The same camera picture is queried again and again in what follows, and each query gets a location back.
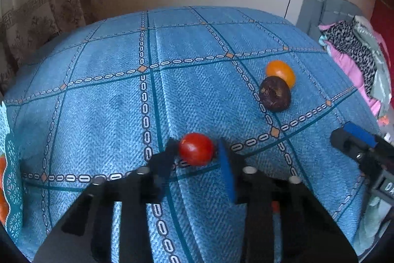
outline gray headboard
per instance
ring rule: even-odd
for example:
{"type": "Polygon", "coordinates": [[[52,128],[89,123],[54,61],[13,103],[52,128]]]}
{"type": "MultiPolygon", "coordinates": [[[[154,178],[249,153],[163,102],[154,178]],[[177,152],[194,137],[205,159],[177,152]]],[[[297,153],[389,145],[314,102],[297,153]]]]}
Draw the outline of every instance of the gray headboard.
{"type": "Polygon", "coordinates": [[[328,25],[340,20],[352,21],[362,11],[347,0],[304,0],[296,27],[318,41],[321,33],[318,25],[328,25]]]}

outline blue bedspread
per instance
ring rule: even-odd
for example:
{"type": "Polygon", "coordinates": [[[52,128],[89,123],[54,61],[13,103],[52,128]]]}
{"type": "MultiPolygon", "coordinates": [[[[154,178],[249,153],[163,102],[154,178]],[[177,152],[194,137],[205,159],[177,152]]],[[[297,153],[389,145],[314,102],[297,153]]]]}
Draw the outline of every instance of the blue bedspread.
{"type": "MultiPolygon", "coordinates": [[[[346,121],[376,133],[376,120],[331,57],[278,16],[183,7],[103,20],[43,46],[5,99],[24,181],[17,245],[30,259],[93,176],[120,178],[188,132],[225,137],[268,175],[301,176],[350,241],[356,232],[364,179],[329,136],[346,121]],[[259,102],[274,59],[297,78],[282,113],[259,102]]],[[[217,162],[177,163],[147,213],[155,262],[239,261],[245,208],[228,200],[217,162]]]]}

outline leopard print fabric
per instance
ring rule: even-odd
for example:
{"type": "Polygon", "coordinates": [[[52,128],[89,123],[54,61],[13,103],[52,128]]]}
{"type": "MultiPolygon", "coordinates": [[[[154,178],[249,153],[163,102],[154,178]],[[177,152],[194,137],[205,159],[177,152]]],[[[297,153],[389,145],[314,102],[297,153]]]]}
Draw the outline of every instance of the leopard print fabric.
{"type": "Polygon", "coordinates": [[[341,21],[323,32],[327,40],[340,52],[347,54],[360,69],[365,83],[365,93],[371,97],[376,66],[371,51],[353,34],[353,24],[341,21]]]}

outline gray-green cloth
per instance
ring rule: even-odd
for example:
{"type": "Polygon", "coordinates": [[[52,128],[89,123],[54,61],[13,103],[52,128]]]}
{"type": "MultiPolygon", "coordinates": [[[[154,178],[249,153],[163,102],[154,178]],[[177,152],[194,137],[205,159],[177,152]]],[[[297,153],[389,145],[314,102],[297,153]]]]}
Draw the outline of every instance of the gray-green cloth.
{"type": "Polygon", "coordinates": [[[375,36],[367,27],[353,21],[353,33],[372,53],[376,65],[376,74],[371,89],[371,96],[381,102],[379,117],[385,116],[391,101],[391,78],[383,53],[375,36]]]}

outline purple fruit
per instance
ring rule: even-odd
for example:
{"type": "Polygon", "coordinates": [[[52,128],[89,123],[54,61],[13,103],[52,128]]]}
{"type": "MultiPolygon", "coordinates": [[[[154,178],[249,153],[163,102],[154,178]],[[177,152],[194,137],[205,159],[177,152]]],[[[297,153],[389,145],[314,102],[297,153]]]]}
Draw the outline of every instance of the purple fruit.
{"type": "Polygon", "coordinates": [[[288,109],[292,99],[289,86],[277,76],[269,76],[263,80],[259,96],[264,107],[273,112],[288,109]]]}

